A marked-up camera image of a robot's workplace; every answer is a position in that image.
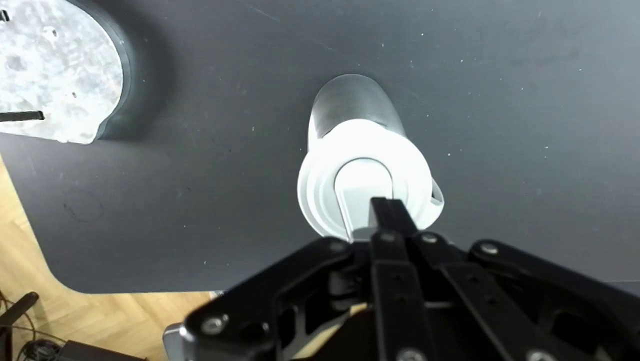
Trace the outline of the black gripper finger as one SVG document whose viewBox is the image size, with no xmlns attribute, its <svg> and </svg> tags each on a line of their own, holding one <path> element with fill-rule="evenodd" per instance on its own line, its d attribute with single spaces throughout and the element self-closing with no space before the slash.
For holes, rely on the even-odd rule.
<svg viewBox="0 0 640 361">
<path fill-rule="evenodd" d="M 373 198 L 370 282 L 381 361 L 434 361 L 422 284 L 408 258 L 417 226 L 402 201 Z"/>
</svg>

